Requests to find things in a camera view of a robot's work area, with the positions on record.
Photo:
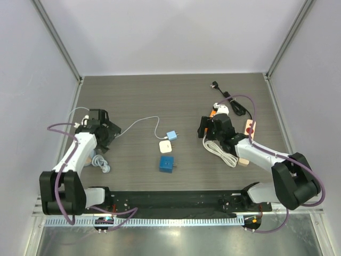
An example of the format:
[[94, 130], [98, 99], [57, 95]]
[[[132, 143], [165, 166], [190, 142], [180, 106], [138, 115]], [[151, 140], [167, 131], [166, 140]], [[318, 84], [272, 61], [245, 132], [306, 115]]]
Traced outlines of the light blue usb charger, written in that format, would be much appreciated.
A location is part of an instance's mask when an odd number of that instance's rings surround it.
[[178, 137], [178, 133], [175, 130], [172, 130], [166, 133], [166, 138], [169, 141], [174, 141], [177, 139], [177, 137]]

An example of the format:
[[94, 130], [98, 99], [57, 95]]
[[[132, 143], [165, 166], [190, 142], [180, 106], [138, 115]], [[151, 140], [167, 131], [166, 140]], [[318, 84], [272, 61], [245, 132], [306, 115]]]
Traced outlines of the beige power strip red sockets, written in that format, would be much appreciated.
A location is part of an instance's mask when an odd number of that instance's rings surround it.
[[[254, 128], [252, 128], [253, 125], [253, 120], [248, 119], [246, 121], [246, 125], [245, 125], [245, 129], [244, 129], [244, 135], [249, 135], [251, 133], [251, 138], [254, 138]], [[249, 165], [250, 161], [244, 158], [240, 158], [238, 159], [238, 164], [241, 166], [247, 166]]]

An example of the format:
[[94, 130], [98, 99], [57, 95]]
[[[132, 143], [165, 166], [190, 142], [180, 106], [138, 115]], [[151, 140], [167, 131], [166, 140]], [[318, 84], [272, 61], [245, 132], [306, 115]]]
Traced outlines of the white square plug adapter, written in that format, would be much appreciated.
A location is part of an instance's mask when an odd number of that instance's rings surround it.
[[169, 140], [162, 140], [159, 142], [159, 150], [161, 154], [168, 154], [173, 151], [174, 145]]

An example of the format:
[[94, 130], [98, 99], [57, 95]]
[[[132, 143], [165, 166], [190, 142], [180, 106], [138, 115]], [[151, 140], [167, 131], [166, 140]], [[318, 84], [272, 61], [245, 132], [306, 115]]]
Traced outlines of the blue cube plug adapter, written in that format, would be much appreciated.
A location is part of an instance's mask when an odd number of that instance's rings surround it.
[[162, 173], [173, 173], [173, 169], [177, 167], [173, 156], [161, 156], [159, 161], [159, 171]]

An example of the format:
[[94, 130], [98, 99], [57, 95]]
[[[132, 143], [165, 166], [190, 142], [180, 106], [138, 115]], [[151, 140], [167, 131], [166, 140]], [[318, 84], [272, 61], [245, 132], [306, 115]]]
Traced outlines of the orange power strip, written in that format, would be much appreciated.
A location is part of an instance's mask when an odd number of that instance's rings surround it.
[[216, 110], [215, 109], [213, 109], [212, 111], [211, 111], [211, 113], [210, 113], [210, 118], [212, 118], [214, 115], [216, 114]]

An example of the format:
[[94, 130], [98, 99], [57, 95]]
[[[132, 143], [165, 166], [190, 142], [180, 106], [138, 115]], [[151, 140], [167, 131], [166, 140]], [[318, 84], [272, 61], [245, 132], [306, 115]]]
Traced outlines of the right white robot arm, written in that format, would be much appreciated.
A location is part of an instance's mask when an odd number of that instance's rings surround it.
[[323, 195], [323, 188], [301, 153], [279, 153], [254, 142], [235, 131], [227, 114], [203, 116], [197, 133], [204, 142], [212, 142], [223, 153], [246, 159], [271, 174], [271, 183], [258, 182], [245, 189], [246, 194], [240, 197], [244, 210], [252, 211], [265, 202], [280, 203], [289, 210], [321, 203], [308, 203], [313, 197]]

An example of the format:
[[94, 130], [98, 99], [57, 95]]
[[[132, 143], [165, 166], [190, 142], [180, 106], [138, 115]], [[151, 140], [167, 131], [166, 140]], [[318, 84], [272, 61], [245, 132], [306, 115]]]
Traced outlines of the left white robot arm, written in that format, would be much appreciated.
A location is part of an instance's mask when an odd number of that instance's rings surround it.
[[104, 109], [90, 109], [75, 127], [72, 144], [62, 160], [39, 177], [42, 210], [46, 215], [81, 215], [92, 206], [107, 213], [113, 207], [108, 187], [85, 189], [80, 176], [90, 154], [97, 150], [105, 154], [121, 128], [110, 121]]

